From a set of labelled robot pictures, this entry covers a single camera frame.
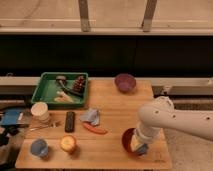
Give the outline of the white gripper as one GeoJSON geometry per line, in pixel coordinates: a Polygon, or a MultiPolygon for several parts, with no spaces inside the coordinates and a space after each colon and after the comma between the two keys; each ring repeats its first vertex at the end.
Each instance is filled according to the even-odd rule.
{"type": "Polygon", "coordinates": [[[138,123],[133,131],[133,136],[130,141],[131,151],[136,151],[141,144],[150,144],[158,137],[159,128],[147,126],[143,123],[138,123]]]}

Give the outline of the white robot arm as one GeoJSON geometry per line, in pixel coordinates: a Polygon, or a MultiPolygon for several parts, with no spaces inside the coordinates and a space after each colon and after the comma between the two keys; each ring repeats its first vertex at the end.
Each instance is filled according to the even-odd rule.
{"type": "Polygon", "coordinates": [[[130,141],[132,152],[141,153],[152,143],[161,128],[174,129],[213,141],[213,111],[177,110],[165,96],[143,104],[138,111],[139,122],[130,141]]]}

